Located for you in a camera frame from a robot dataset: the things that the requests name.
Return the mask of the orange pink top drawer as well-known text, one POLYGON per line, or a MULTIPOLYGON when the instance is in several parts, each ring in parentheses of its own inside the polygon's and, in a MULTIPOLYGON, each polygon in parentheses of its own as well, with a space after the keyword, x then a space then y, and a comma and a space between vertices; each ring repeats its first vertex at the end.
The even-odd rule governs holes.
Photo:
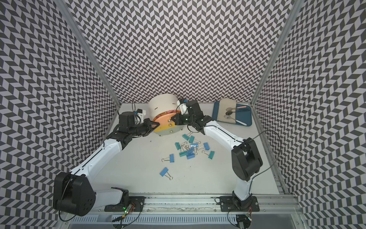
POLYGON ((159 115, 157 115, 153 119, 153 121, 154 122, 159 122, 161 127, 162 126, 168 126, 168 125, 173 125, 174 126, 174 123, 171 121, 171 118, 175 113, 180 113, 180 111, 179 110, 177 110, 177 111, 176 110, 169 110, 169 111, 160 113, 159 115))

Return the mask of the cream round drawer cabinet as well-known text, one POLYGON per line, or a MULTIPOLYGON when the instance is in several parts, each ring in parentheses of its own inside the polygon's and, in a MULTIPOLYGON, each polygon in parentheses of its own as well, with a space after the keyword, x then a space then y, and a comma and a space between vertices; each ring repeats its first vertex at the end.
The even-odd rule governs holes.
MULTIPOLYGON (((178 104, 178 98, 174 94, 161 94, 154 98, 152 98, 149 103, 149 111, 150 111, 150 117, 153 121, 153 119, 159 115, 160 113, 169 111, 169 110, 176 110, 178 104)), ((156 134, 159 136, 163 135, 171 135, 174 133, 177 133, 179 131, 182 131, 183 126, 176 126, 176 125, 168 125, 168 126, 158 126, 154 130, 156 134)))

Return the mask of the blue binder clip pile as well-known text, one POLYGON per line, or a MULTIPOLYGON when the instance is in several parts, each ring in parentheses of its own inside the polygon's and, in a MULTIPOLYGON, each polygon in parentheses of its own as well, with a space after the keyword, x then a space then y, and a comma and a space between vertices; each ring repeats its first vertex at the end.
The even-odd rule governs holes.
POLYGON ((195 154, 195 151, 194 151, 194 148, 190 148, 188 151, 187 151, 187 155, 194 155, 195 154))

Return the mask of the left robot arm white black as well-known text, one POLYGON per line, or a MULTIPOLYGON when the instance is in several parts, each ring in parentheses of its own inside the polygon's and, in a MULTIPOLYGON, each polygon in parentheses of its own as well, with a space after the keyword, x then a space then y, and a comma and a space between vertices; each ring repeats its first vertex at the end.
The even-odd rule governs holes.
POLYGON ((54 180, 52 206, 58 212, 85 216, 92 209, 103 206, 130 205, 129 191, 112 187, 95 191, 92 183, 108 162, 136 137, 150 135, 160 123, 149 118, 142 119, 134 112, 119 115, 119 124, 113 129, 102 145, 84 162, 70 172, 59 173, 54 180))

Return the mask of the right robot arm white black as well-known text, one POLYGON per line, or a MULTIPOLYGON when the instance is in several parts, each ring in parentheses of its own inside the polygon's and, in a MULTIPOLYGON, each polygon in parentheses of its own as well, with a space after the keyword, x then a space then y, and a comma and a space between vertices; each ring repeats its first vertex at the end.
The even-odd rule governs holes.
POLYGON ((193 127, 198 133, 211 137, 231 153, 232 169, 237 176, 232 192, 234 208, 244 211, 254 202, 252 182, 263 165, 258 147, 252 138, 243 139, 221 127, 217 121, 204 115, 196 100, 177 101, 179 110, 171 120, 177 126, 193 127))

